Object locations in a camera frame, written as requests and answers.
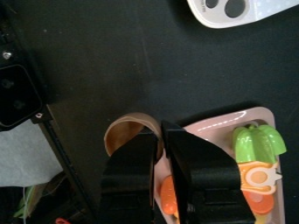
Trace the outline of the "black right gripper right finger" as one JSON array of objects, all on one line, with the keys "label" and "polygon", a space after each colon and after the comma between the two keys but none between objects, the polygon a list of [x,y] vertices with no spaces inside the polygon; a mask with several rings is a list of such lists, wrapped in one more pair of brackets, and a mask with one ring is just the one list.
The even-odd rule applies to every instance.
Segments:
[{"label": "black right gripper right finger", "polygon": [[178,125],[161,128],[180,224],[254,224],[233,158]]}]

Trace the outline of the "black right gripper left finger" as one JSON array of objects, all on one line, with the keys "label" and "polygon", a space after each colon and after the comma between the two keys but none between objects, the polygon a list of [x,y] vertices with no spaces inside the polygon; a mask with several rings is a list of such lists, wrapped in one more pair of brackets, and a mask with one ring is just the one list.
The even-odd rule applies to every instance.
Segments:
[{"label": "black right gripper left finger", "polygon": [[153,132],[140,132],[112,154],[101,178],[98,224],[154,222]]}]

